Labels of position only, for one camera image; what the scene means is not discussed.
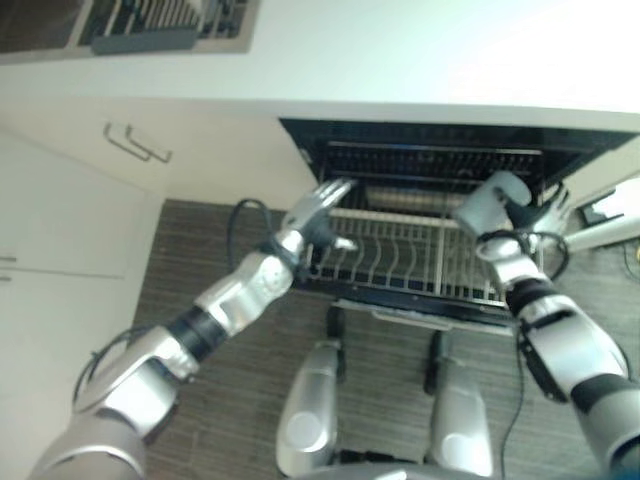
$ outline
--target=black cable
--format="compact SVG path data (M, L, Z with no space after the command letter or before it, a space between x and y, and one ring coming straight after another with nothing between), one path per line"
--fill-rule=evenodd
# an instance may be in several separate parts
M236 206L233 207L233 210L231 210L231 214L229 215L229 220L227 221L227 266L229 269L229 273L233 272L236 267L235 254L233 251L234 233L235 233L234 230L235 230L236 220L238 219L238 214L240 213L240 211L245 206L251 203L257 205L258 208L260 209L260 212L262 213L262 217L264 218L264 223L269 232L269 237L272 237L274 235L273 222L271 220L271 211L269 210L269 208L263 202L255 198L244 198L240 200L236 204Z
M622 258L624 259L624 266L626 267L627 273L629 274L629 276L635 281L640 282L640 275L633 273L633 270L631 270L631 265L629 265L629 256L627 254L626 243L622 244Z
M516 365L518 367L518 406L516 408L515 413L513 414L513 418L511 419L511 423L507 427L507 431L502 438L502 445L500 446L500 471L502 473L502 479L505 480L506 477L506 468L504 464L505 453L507 450L507 442L509 441L509 436L513 431L513 427L518 421L518 417L520 417L520 412L522 412L522 406L524 404L524 370L522 368L522 358L520 358L520 330L516 334Z
M520 250L525 255L531 255L531 244L529 243L528 237L536 235L540 238L551 238L555 241L556 248L562 255L562 261L560 262L560 266L556 269L553 274L549 275L549 279L555 281L560 275L564 273L569 265L569 261L571 259L571 255L569 254L569 246L565 241L562 235L559 235L554 232L531 232L528 230L496 230L495 232L485 233L478 237L478 242L485 242L491 240L493 238L510 238L518 242L518 246Z
M553 272L552 275L549 275L549 279L551 281L555 281L558 277L560 277L560 275L564 273L564 271L569 266L569 261L571 260L569 246L567 245L567 242L562 235L554 232L533 232L532 235L537 235L541 238L551 238L552 240L555 240L556 248L562 254L562 261L560 262L560 266L558 266L558 268L555 272Z
M148 332L153 327L154 325L146 325L142 327L129 328L123 332L120 332L115 337L113 337L113 339L109 343L107 343L107 345L102 347L98 352L92 352L91 359L83 367L74 385L73 397L72 397L73 403L76 402L76 400L78 399L78 396L80 395L80 389L82 388L83 382L85 382L85 378L86 378L85 384L89 383L92 380L98 366L100 365L100 362L104 359L104 357L107 356L107 354L111 351L111 349L114 346L128 340L133 340L139 337L140 335Z

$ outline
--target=metal handle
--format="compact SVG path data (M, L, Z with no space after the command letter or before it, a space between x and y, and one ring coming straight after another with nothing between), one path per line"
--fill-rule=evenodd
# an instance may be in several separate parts
M144 145L140 144L140 142L135 140L132 137L133 127L131 125L127 125L127 127L125 128L124 136L131 145L133 145L139 150L142 150L146 154L146 156L141 155L140 153L136 152L132 148L129 148L127 145L123 145L122 143L118 142L117 140L111 137L112 126L113 124L111 122L107 122L107 124L104 126L104 130L102 131L104 138L112 145L115 145L119 149L124 150L125 152L133 155L134 157L142 160L143 162L148 162L152 158L155 158L156 160L162 163L169 163L169 161L171 160L171 156L173 155L173 152L167 151L166 157L162 157L158 155L156 152L154 152L153 150L151 150L149 147L145 147Z
M115 145L116 147L118 147L120 150L124 150L125 152L133 155L134 157L142 160L143 162L148 162L149 159L151 158L151 156L149 155L149 152L147 150L144 150L145 153L147 154L146 157L143 157L142 155L140 155L138 152L130 149L129 147L127 147L126 145L123 145L119 142L117 142L116 140L114 140L113 138L111 138L110 133L111 133L111 122L107 122L107 124L104 126L104 130L102 131L102 135L104 136L104 138L111 143L112 145Z
M131 127L131 125L127 125L127 129L125 131L125 136L127 137L127 140L129 140L131 145L139 148L140 150L144 151L147 155L155 158L156 160L159 160L162 163L169 163L169 161L171 160L171 155L173 155L172 151L167 151L167 157L163 158L160 155L158 155L156 152L154 152L153 150L150 150L149 148L145 147L144 145L141 145L137 140L132 138L131 137L132 133L133 133L133 127Z

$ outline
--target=kitchen countertop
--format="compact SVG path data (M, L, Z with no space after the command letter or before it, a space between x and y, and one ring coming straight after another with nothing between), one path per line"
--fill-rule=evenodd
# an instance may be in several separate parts
M640 131L639 17L633 0L262 0L248 54L5 65L0 95L189 98L269 115Z

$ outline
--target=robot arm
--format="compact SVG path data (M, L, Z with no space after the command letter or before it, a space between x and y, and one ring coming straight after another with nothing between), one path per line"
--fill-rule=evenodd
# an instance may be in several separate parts
M522 216L511 218L509 210L524 212L529 198L526 188L514 175L498 172L454 217L478 240L477 256L489 267L495 287L506 294L507 305L519 320L520 350L543 393L573 406L606 471L636 469L640 465L640 384L630 380L620 348L573 300L555 289L530 252L522 251L521 242L493 234L507 216L515 226L525 226ZM532 213L528 217L532 221L525 220L533 237L538 228L559 224L565 199L566 194L554 196L543 207L542 217L534 218Z
M73 405L68 429L40 458L31 479L139 480L145 440L169 418L179 387L226 339L255 321L294 280L307 243L353 248L329 230L329 211L353 186L336 180L307 194L281 230L249 254L167 327L155 327L100 372Z

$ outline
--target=open dishwasher door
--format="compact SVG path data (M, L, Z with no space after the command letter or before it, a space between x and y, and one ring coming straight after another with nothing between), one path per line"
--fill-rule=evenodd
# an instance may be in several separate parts
M634 133L533 127L282 119L319 182L358 185L332 227L358 250L308 252L298 287L342 308L430 328L511 334L512 316L491 287L475 244L450 212L498 170L545 191Z

